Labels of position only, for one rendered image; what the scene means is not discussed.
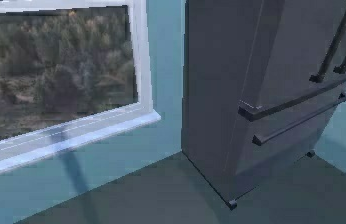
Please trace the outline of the dark grey refrigerator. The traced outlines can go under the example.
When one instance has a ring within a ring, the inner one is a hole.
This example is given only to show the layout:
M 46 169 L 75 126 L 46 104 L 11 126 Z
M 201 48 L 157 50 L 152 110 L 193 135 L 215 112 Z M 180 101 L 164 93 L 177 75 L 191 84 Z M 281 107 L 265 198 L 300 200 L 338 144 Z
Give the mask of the dark grey refrigerator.
M 346 31 L 314 83 L 346 0 L 186 0 L 182 151 L 234 209 L 314 147 L 337 107 L 252 143 L 346 93 Z

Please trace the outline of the white framed window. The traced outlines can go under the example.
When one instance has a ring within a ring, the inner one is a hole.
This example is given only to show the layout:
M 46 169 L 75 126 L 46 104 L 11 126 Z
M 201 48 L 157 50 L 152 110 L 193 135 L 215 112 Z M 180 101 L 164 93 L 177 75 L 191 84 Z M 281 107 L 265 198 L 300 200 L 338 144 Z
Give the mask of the white framed window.
M 146 0 L 0 0 L 0 175 L 160 118 Z

